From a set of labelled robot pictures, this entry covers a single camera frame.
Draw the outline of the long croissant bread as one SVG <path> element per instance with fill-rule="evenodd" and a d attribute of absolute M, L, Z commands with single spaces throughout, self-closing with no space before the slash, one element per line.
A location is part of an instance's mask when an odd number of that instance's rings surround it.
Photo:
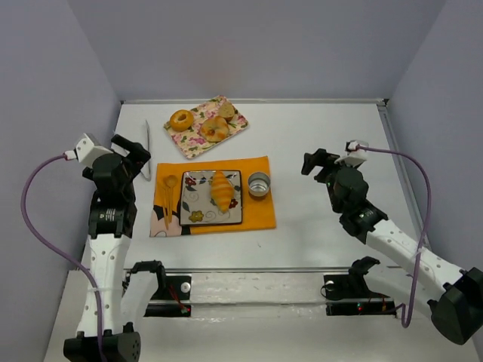
<path fill-rule="evenodd" d="M 222 213 L 229 210 L 234 188 L 221 170 L 216 170 L 211 182 L 211 198 Z"/>

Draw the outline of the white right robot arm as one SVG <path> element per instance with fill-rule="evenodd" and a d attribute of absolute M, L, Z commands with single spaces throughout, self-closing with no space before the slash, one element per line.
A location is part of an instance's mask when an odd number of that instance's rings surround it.
<path fill-rule="evenodd" d="M 359 170 L 371 147 L 357 141 L 346 144 L 345 155 L 325 149 L 306 153 L 301 173 L 326 185 L 332 210 L 346 233 L 392 260 L 405 271 L 400 278 L 379 269 L 365 282 L 369 290 L 391 296 L 393 312 L 409 327 L 413 313 L 428 317 L 437 331 L 457 345 L 465 344 L 482 327 L 482 271 L 465 270 L 424 247 L 426 232 L 418 240 L 405 234 L 368 199 L 369 186 Z"/>

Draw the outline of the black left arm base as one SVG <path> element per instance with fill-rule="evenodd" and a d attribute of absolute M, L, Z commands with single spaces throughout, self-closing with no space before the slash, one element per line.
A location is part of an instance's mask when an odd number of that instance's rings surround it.
<path fill-rule="evenodd" d="M 191 275 L 168 274 L 160 261 L 142 261 L 125 272 L 122 314 L 137 318 L 189 318 Z"/>

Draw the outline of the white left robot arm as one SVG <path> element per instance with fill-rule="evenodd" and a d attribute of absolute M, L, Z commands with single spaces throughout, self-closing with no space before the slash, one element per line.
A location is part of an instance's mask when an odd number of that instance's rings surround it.
<path fill-rule="evenodd" d="M 85 133 L 72 154 L 83 165 L 82 176 L 94 183 L 95 191 L 88 217 L 89 266 L 79 266 L 89 283 L 84 311 L 75 338 L 64 344 L 70 361 L 109 361 L 111 351 L 120 352 L 118 344 L 125 332 L 122 275 L 137 215 L 133 181 L 151 155 L 140 143 L 118 134 L 111 141 L 127 153 L 108 149 Z"/>

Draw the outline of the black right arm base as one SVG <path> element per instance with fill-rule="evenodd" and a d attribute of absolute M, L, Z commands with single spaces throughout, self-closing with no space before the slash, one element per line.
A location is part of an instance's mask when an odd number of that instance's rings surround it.
<path fill-rule="evenodd" d="M 345 274 L 325 275 L 320 294 L 326 301 L 326 315 L 396 317 L 397 309 L 393 299 L 371 291 L 365 280 L 368 272 L 379 265 L 379 260 L 365 256 L 354 261 Z"/>

